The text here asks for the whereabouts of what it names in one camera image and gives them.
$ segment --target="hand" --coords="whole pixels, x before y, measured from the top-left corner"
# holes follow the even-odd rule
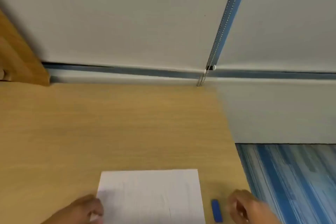
[[[42,224],[103,224],[100,217],[90,222],[91,213],[102,216],[104,209],[98,198],[87,195],[54,213]]]
[[[235,190],[229,196],[227,204],[236,224],[281,224],[269,206],[247,190]]]

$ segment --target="person's right hand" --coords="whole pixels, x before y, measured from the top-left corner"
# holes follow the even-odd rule
[[[269,206],[247,190],[235,190],[229,196],[227,204],[236,224],[281,224]]]

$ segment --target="blue object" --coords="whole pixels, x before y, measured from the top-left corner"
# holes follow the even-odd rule
[[[221,208],[219,206],[219,202],[217,199],[211,200],[211,207],[212,207],[212,213],[213,213],[213,218],[215,219],[215,222],[216,223],[223,222]]]

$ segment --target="table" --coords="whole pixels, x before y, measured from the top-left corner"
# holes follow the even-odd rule
[[[212,88],[0,82],[0,222],[39,224],[101,171],[198,169],[206,222],[248,189]]]

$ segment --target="wooden board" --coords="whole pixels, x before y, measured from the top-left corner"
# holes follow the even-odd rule
[[[0,83],[0,222],[37,224],[85,193],[101,171],[198,169],[210,200],[248,188],[210,88]]]
[[[49,74],[15,27],[0,10],[0,70],[4,79],[49,85]]]

